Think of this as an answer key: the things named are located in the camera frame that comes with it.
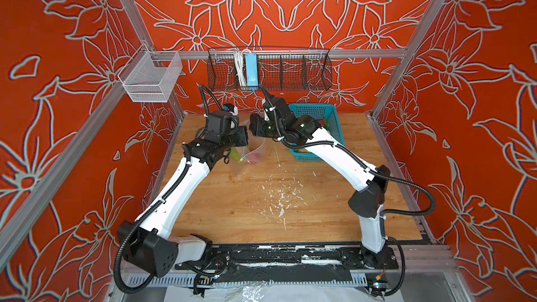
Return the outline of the green cabbage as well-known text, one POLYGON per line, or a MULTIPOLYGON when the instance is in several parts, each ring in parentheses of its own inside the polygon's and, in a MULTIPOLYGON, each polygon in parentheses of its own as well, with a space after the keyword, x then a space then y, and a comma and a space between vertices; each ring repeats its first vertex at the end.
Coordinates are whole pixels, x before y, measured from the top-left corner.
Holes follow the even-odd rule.
POLYGON ((245 150, 233 149, 231 152, 231 159, 237 163, 241 163, 246 158, 247 152, 245 150))

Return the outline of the clear zip top bag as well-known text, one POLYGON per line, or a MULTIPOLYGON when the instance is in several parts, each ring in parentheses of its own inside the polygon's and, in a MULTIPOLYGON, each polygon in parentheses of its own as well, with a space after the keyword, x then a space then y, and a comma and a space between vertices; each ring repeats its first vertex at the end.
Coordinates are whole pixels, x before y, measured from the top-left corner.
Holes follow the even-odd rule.
POLYGON ((241 162, 237 163, 230 157, 230 163, 229 166, 231 166, 231 173, 233 177, 238 177, 241 174, 246 172, 246 169, 251 166, 257 166, 260 163, 252 164, 249 162, 249 155, 251 155, 253 152, 263 152, 265 155, 266 152, 266 139, 262 137, 257 137, 252 134, 252 132, 249 130, 250 126, 250 120, 244 120, 241 122, 241 125, 244 125, 247 127, 248 130, 248 144, 244 147, 236 147, 235 149, 238 150, 245 150, 247 152, 246 158, 241 162))

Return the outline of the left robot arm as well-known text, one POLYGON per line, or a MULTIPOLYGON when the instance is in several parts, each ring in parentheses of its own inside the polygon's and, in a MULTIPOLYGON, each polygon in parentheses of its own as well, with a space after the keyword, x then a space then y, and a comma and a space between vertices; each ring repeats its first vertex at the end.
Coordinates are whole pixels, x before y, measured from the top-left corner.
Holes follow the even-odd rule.
POLYGON ((183 157, 173 176, 154 201, 134 222, 124 221, 117 231, 120 247, 113 264, 116 287, 125 294, 146 288, 154 278, 161 278, 183 264, 203 273, 196 262, 207 260, 211 242, 191 234, 171 239, 171 232, 194 190, 220 161, 229 161, 233 148, 248 145, 248 129, 239 121, 232 103, 215 102, 211 111, 208 98, 215 95, 199 86, 204 106, 205 124, 194 139, 181 145, 183 157))

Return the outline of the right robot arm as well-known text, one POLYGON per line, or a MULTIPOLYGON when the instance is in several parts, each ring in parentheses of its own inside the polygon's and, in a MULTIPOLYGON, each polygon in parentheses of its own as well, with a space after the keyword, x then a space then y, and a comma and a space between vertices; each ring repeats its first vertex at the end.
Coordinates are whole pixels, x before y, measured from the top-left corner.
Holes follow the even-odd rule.
POLYGON ((386 166, 377 167, 366 162, 309 115, 297 118, 291 113, 282 117, 276 110, 267 110, 265 116, 251 114, 249 127, 255 136, 272 138, 290 149, 305 149, 313 153, 350 183, 355 192, 348 205, 359 217, 362 233, 360 248, 363 262, 369 268, 379 268, 390 257, 387 250, 389 238, 385 234, 386 215, 417 217, 429 215, 436 209, 436 200, 429 190, 408 180, 392 177, 386 166), (417 189, 429 199, 429 206, 420 211, 385 209, 389 182, 417 189))

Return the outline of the turquoise plastic basket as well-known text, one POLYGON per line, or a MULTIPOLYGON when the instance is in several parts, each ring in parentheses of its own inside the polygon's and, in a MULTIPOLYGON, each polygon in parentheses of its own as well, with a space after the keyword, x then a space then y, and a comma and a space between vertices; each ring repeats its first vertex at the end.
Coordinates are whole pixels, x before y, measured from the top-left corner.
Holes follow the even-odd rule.
POLYGON ((326 129, 333 138, 339 143, 345 144, 341 123, 335 106, 326 103, 291 103, 290 110, 297 118, 303 115, 309 115, 315 120, 324 120, 328 129, 326 129))

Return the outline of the light blue box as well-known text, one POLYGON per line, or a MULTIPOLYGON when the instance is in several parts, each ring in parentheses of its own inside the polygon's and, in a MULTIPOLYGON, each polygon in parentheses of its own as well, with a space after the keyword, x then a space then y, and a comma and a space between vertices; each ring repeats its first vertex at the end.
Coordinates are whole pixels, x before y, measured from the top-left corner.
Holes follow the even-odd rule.
POLYGON ((257 55, 255 53, 246 53, 244 58, 246 64, 247 88, 250 90, 257 90, 259 86, 257 55))

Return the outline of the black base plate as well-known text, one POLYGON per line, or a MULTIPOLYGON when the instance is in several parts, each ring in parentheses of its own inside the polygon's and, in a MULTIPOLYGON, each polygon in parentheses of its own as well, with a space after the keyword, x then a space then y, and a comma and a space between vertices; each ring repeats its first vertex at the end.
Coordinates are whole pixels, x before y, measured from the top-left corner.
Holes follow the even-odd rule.
POLYGON ((217 243, 212 255, 222 254, 229 264, 284 266, 334 265, 356 270, 397 270, 398 256, 390 246, 373 254, 356 242, 336 243, 217 243))

